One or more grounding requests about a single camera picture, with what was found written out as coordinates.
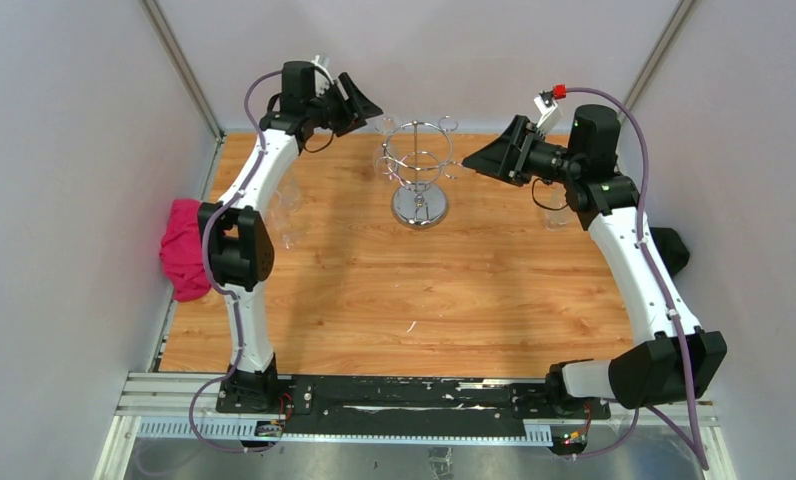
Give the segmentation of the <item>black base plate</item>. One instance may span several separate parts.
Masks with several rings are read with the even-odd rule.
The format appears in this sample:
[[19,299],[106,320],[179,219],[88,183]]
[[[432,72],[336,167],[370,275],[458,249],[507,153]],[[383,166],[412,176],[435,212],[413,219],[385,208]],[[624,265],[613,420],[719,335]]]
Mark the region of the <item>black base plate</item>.
[[537,379],[281,375],[260,387],[235,375],[216,410],[276,415],[290,434],[396,437],[522,436],[527,420],[607,420],[599,400],[565,400]]

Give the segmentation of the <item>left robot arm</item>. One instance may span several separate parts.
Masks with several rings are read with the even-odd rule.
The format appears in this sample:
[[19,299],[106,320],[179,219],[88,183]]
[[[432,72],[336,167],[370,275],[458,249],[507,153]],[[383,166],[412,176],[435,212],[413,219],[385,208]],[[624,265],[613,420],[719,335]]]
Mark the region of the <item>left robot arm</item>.
[[[257,118],[250,95],[273,77],[280,79],[280,90]],[[216,409],[281,413],[291,401],[278,378],[265,305],[265,283],[275,261],[267,227],[271,202],[315,130],[341,137],[382,110],[347,73],[332,76],[321,55],[285,62],[275,73],[260,76],[246,93],[243,106],[256,132],[254,148],[228,190],[218,201],[202,203],[197,214],[204,271],[224,298],[233,343],[228,370],[216,382]]]

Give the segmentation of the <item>chrome wine glass rack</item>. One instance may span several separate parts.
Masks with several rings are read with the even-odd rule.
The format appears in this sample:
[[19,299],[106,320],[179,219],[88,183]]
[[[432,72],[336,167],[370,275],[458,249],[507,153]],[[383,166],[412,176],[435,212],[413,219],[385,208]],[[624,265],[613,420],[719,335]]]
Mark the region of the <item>chrome wine glass rack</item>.
[[[393,176],[387,179],[397,183],[390,209],[402,226],[415,230],[429,229],[440,224],[449,212],[448,198],[438,181],[442,177],[454,177],[448,168],[456,164],[452,133],[459,128],[459,121],[445,115],[435,123],[419,120],[400,122],[399,130],[390,138],[391,144],[397,148]],[[445,154],[438,155],[421,146],[422,133],[426,130],[445,140]]]

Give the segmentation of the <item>black cloth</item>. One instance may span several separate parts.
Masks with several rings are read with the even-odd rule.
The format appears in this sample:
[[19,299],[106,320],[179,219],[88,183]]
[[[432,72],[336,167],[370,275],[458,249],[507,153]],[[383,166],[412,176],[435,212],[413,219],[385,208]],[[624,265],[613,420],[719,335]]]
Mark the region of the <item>black cloth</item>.
[[687,245],[673,228],[652,227],[650,234],[669,276],[674,278],[690,261],[691,253]]

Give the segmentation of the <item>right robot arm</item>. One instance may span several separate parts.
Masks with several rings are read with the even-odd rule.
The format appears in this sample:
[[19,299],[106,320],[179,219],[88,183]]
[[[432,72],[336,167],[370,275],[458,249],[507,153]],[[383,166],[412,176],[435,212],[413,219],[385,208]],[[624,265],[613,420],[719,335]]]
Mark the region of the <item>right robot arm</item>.
[[574,113],[567,146],[544,140],[517,115],[463,166],[514,186],[560,183],[566,204],[609,266],[631,324],[634,345],[611,360],[554,364],[545,403],[570,417],[585,399],[614,400],[628,409],[700,399],[727,354],[719,331],[705,330],[681,299],[657,249],[654,230],[638,209],[634,181],[617,172],[621,124],[616,112],[587,104]]

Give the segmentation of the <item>pink cloth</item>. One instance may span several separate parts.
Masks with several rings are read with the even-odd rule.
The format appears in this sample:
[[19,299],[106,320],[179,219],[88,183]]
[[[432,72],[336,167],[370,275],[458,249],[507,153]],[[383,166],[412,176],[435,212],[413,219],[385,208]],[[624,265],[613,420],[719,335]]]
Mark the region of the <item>pink cloth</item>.
[[200,206],[195,199],[175,199],[160,240],[161,268],[173,287],[173,300],[179,303],[200,299],[211,289],[202,260]]

